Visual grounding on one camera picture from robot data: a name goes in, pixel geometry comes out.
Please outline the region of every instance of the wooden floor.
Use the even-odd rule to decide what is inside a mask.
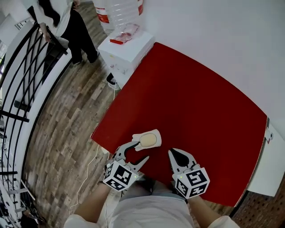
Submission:
[[[82,15],[96,47],[105,39],[93,4],[81,4]],[[24,178],[36,196],[36,207],[47,226],[63,227],[76,193],[86,178],[87,164],[98,145],[90,135],[113,101],[114,91],[105,77],[109,71],[100,57],[95,63],[69,66],[50,95],[33,133]],[[99,150],[89,167],[89,178],[79,192],[79,202],[96,187],[107,157]],[[231,207],[209,203],[220,214]]]

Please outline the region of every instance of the white marker cube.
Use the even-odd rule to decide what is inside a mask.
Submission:
[[[175,178],[175,188],[186,198],[203,194],[210,183],[205,168],[182,173]]]
[[[106,170],[103,183],[116,191],[123,191],[129,188],[138,178],[138,174],[128,170],[119,162],[114,161]]]

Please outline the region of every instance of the white shirt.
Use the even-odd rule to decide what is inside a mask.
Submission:
[[[36,14],[37,22],[45,23],[53,35],[60,37],[66,30],[70,19],[70,10],[72,7],[71,0],[50,0],[52,8],[59,14],[61,20],[57,27],[53,25],[53,19],[45,15],[43,8],[34,0],[33,7]]]
[[[164,196],[125,199],[113,212],[109,228],[194,228],[183,200]],[[71,215],[64,228],[99,228],[79,215]],[[239,228],[230,217],[222,216],[208,228]]]

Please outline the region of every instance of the red tabletop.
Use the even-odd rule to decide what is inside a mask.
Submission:
[[[267,116],[241,91],[195,60],[160,43],[143,59],[91,138],[114,153],[132,134],[158,129],[161,147],[127,153],[149,155],[141,171],[172,181],[167,151],[191,153],[209,175],[204,199],[235,206],[261,151]]]

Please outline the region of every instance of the forearm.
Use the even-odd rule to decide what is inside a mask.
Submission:
[[[40,23],[40,27],[41,27],[41,30],[42,30],[43,34],[47,34],[48,33],[48,30],[46,29],[46,24],[45,23]]]
[[[214,212],[200,196],[196,196],[187,200],[190,204],[191,212],[197,219],[201,228],[207,228],[216,219],[221,216]]]
[[[110,190],[109,186],[100,183],[96,190],[79,205],[74,214],[88,222],[96,223]]]

